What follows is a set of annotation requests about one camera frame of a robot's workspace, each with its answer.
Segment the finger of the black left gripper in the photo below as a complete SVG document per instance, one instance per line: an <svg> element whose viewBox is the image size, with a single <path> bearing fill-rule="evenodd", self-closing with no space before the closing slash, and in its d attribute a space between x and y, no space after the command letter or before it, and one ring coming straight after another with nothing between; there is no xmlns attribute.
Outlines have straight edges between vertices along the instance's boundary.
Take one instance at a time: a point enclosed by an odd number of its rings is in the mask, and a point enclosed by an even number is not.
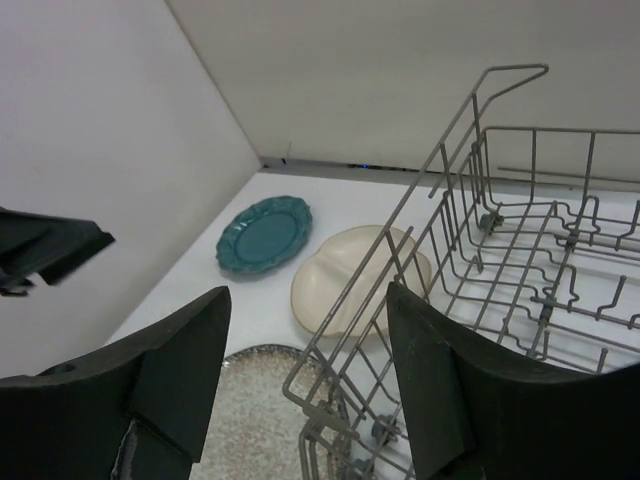
<svg viewBox="0 0 640 480"><path fill-rule="evenodd" d="M55 286L114 242L93 221L3 208L1 294L26 296L33 275Z"/></svg>

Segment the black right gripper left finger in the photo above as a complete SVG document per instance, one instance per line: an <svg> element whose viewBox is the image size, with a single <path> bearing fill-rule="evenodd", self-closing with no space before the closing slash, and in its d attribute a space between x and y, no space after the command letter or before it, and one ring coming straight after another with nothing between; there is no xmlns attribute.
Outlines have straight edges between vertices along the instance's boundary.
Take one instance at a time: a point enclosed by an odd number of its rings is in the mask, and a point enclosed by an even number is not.
<svg viewBox="0 0 640 480"><path fill-rule="evenodd" d="M216 287L105 347L2 379L2 478L188 478L202 457L231 309L228 288Z"/></svg>

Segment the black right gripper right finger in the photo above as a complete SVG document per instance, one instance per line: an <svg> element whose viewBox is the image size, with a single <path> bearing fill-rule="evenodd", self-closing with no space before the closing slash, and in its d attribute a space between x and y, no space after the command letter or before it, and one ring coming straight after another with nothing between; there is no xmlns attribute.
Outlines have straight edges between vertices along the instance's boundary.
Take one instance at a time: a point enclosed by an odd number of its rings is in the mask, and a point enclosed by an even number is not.
<svg viewBox="0 0 640 480"><path fill-rule="evenodd" d="M511 351L406 287L387 289L420 479L635 479L639 368L590 375Z"/></svg>

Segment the speckled brown round plate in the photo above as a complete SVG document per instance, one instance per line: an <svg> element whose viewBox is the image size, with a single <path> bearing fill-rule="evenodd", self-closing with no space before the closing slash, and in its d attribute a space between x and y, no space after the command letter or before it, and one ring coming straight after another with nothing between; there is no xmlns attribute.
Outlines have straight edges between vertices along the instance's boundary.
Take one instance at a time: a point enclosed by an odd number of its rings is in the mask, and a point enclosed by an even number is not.
<svg viewBox="0 0 640 480"><path fill-rule="evenodd" d="M308 420L282 386L302 351L252 346L224 359L202 458L192 479L301 479Z"/></svg>

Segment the teal scalloped plate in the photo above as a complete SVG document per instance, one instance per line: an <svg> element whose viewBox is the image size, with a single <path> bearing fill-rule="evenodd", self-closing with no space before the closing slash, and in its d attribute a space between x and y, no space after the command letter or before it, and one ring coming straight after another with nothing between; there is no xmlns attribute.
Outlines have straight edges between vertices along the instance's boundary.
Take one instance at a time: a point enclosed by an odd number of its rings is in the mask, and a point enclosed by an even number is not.
<svg viewBox="0 0 640 480"><path fill-rule="evenodd" d="M240 213L216 243L221 270L259 275L294 258L307 244L313 227L308 203L295 196L263 199Z"/></svg>

